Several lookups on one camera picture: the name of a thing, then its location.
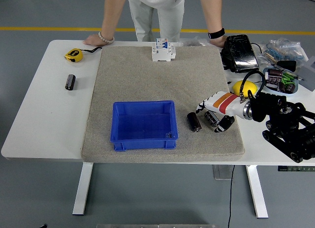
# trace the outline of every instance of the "yellow ball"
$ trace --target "yellow ball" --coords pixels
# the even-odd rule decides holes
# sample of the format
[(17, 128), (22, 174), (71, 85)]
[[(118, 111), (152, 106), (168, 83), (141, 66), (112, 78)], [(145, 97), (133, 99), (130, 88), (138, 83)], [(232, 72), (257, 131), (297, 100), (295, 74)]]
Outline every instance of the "yellow ball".
[[(241, 80), (233, 85), (233, 92), (238, 96), (240, 95), (240, 87), (242, 82), (243, 81)], [(246, 80), (243, 88), (244, 97), (246, 98), (248, 97), (248, 90), (251, 90), (252, 94), (255, 94), (257, 91), (257, 86), (253, 82)]]

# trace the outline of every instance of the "person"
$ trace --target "person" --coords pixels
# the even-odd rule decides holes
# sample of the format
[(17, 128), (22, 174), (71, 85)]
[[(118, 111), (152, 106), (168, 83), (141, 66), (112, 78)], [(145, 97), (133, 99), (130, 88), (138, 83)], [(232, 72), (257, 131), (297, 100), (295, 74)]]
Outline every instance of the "person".
[[(126, 0), (105, 0), (101, 31), (90, 35), (84, 44), (105, 46), (114, 42), (115, 30)], [(138, 41), (155, 41), (152, 34), (153, 10), (157, 10), (160, 37), (178, 42), (185, 0), (128, 0)], [(222, 0), (200, 0), (210, 43), (223, 47), (226, 41), (221, 22)]]

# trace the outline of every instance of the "bracelet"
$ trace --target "bracelet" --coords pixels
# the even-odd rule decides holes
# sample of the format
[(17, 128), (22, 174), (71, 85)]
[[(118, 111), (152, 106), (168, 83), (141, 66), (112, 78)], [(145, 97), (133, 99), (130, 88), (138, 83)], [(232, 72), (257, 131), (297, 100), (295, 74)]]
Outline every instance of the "bracelet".
[(210, 39), (222, 37), (223, 35), (225, 35), (224, 28), (222, 28), (220, 31), (217, 31), (217, 32), (214, 32), (214, 33), (208, 33), (208, 36), (209, 36)]
[(112, 40), (107, 40), (107, 39), (103, 38), (103, 36), (100, 34), (100, 32), (98, 32), (98, 36), (99, 36), (100, 39), (102, 39), (102, 41), (107, 42), (109, 44), (111, 44), (111, 43), (113, 43), (115, 41), (114, 37), (113, 37)]

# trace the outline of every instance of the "person's hand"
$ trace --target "person's hand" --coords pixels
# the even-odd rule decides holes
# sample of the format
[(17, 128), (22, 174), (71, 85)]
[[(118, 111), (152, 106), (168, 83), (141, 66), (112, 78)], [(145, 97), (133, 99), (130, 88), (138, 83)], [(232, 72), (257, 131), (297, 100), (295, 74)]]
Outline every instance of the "person's hand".
[(83, 44), (102, 47), (102, 46), (108, 45), (110, 43), (104, 42), (103, 40), (101, 40), (99, 38), (98, 34), (92, 34), (92, 35), (88, 36), (88, 38), (83, 41)]
[(212, 45), (215, 45), (217, 47), (224, 47), (224, 43), (227, 39), (227, 36), (222, 36), (222, 37), (218, 37), (218, 38), (214, 38), (214, 39), (210, 39), (210, 43)]

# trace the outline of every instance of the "gray felt mat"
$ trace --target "gray felt mat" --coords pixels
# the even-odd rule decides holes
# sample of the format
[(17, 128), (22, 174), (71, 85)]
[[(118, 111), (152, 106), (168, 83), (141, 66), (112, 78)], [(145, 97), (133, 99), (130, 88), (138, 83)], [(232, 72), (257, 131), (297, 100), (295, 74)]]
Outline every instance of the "gray felt mat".
[[(234, 161), (244, 153), (238, 124), (214, 133), (198, 114), (202, 130), (190, 130), (187, 114), (217, 91), (228, 92), (220, 53), (214, 47), (176, 47), (176, 59), (153, 62), (151, 47), (102, 49), (82, 148), (82, 158), (94, 163), (170, 163)], [(116, 101), (173, 100), (179, 139), (177, 147), (114, 151), (110, 142)]]

